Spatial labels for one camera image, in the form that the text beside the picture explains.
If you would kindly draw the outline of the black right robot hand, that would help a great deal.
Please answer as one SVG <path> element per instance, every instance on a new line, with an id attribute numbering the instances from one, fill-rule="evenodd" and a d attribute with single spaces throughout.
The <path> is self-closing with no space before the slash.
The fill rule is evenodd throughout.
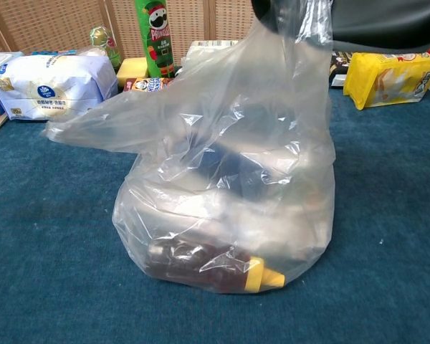
<path id="1" fill-rule="evenodd" d="M 340 51 L 430 49 L 430 1 L 253 1 L 252 8 L 275 34 Z"/>

